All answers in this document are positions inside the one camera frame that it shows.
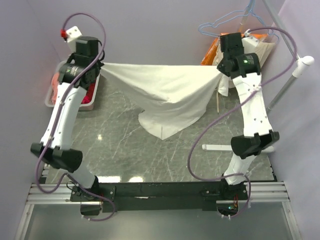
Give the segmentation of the white floral print t-shirt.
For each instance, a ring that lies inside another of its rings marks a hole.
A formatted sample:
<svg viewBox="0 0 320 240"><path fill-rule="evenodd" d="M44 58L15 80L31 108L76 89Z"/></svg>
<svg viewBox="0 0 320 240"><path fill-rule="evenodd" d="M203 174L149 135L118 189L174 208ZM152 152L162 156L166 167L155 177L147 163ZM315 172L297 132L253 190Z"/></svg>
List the white floral print t-shirt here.
<svg viewBox="0 0 320 240"><path fill-rule="evenodd" d="M143 112L140 125L165 140L198 121L222 73L212 65L139 65L104 63L100 70Z"/></svg>

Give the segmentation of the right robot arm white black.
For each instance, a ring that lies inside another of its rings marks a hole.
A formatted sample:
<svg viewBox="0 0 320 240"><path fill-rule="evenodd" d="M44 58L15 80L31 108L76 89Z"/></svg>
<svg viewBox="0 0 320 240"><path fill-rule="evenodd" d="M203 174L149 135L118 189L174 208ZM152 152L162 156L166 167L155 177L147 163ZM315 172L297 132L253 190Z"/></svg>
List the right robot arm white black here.
<svg viewBox="0 0 320 240"><path fill-rule="evenodd" d="M239 32L220 37L223 58L217 69L231 78L235 85L243 117L243 134L231 139L233 155L223 174L226 183L219 187L221 197L226 200L237 194L236 185L244 181L252 161L280 138L280 134L273 131L267 116L258 55L246 53L243 40Z"/></svg>

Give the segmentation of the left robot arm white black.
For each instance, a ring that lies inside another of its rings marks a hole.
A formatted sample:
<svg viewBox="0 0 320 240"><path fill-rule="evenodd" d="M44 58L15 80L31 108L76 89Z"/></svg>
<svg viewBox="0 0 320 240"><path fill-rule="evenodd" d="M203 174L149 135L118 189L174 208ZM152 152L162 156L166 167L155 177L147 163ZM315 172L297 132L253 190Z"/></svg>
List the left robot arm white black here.
<svg viewBox="0 0 320 240"><path fill-rule="evenodd" d="M98 180L83 165L83 153L71 148L71 136L80 105L103 66L104 46L96 37L75 39L75 52L58 72L56 101L45 134L39 143L30 147L39 163L63 170L74 183L82 186L82 195L88 201L100 195Z"/></svg>

